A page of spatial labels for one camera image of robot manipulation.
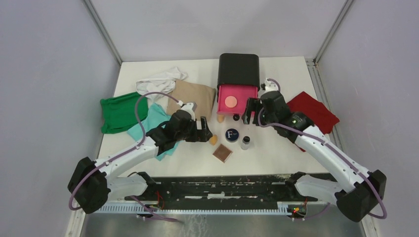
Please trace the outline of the pink top drawer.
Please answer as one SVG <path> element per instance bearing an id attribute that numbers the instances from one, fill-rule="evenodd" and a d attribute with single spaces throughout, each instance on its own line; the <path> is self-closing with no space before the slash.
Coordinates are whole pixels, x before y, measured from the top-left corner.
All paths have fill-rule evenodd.
<path id="1" fill-rule="evenodd" d="M 226 116 L 242 115 L 247 100 L 258 96 L 258 88 L 252 85 L 221 84 L 217 94 L 217 121 L 224 122 Z"/>

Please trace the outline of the pink round powder puff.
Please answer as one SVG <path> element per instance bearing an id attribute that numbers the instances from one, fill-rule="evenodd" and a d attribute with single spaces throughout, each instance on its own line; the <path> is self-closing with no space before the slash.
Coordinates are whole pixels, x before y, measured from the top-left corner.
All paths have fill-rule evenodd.
<path id="1" fill-rule="evenodd" d="M 234 108 L 237 106 L 238 101 L 234 96 L 227 96 L 224 100 L 224 104 L 227 108 Z"/>

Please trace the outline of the dark blue round jar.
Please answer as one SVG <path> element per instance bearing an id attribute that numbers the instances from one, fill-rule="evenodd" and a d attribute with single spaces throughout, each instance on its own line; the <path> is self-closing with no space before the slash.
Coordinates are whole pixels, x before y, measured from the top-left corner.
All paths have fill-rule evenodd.
<path id="1" fill-rule="evenodd" d="M 239 139 L 239 137 L 240 137 L 240 134 L 238 130 L 234 128 L 229 128 L 225 132 L 225 139 L 230 143 L 236 142 Z"/>

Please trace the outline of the brown square eyeshadow compact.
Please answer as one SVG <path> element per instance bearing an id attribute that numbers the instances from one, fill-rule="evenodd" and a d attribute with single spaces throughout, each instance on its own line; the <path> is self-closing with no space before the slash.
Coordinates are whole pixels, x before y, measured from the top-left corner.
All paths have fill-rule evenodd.
<path id="1" fill-rule="evenodd" d="M 225 163 L 232 153 L 233 152 L 228 147 L 226 147 L 223 144 L 220 144 L 212 153 L 212 155 L 221 162 Z"/>

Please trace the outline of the small clear black-capped bottle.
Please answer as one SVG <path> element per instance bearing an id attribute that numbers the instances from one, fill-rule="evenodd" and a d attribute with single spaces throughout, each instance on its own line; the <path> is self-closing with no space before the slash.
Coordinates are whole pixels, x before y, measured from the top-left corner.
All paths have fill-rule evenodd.
<path id="1" fill-rule="evenodd" d="M 242 150 L 248 150 L 250 147 L 251 139 L 249 136 L 244 136 L 241 140 L 240 147 Z"/>

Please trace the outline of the black pink drawer organizer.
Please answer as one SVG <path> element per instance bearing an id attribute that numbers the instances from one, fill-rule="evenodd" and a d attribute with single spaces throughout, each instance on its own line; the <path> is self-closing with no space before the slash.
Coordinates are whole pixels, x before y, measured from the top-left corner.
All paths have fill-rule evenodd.
<path id="1" fill-rule="evenodd" d="M 259 56 L 223 53 L 219 57 L 217 94 L 221 84 L 252 85 L 260 90 Z"/>

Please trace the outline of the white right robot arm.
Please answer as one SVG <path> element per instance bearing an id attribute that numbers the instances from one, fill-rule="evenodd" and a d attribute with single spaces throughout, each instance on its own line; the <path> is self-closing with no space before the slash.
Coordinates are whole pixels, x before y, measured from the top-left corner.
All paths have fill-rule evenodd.
<path id="1" fill-rule="evenodd" d="M 244 124 L 271 127 L 309 153 L 333 177 L 334 181 L 297 172 L 288 180 L 286 197 L 291 201 L 313 197 L 336 206 L 349 220 L 360 222 L 366 215 L 386 219 L 383 203 L 387 177 L 380 170 L 363 167 L 329 139 L 303 112 L 292 112 L 279 91 L 269 91 L 259 98 L 248 98 L 242 115 Z"/>

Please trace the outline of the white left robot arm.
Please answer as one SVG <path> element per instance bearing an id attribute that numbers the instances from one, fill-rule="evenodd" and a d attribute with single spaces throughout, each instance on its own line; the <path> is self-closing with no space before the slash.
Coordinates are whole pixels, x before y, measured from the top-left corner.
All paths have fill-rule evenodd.
<path id="1" fill-rule="evenodd" d="M 81 159 L 68 184 L 69 208 L 86 214 L 98 211 L 106 202 L 128 196 L 148 201 L 155 187 L 145 172 L 122 177 L 132 167 L 172 149 L 179 141 L 208 142 L 213 137 L 207 119 L 195 119 L 190 112 L 178 110 L 168 121 L 149 130 L 143 139 L 128 148 L 102 159 Z"/>

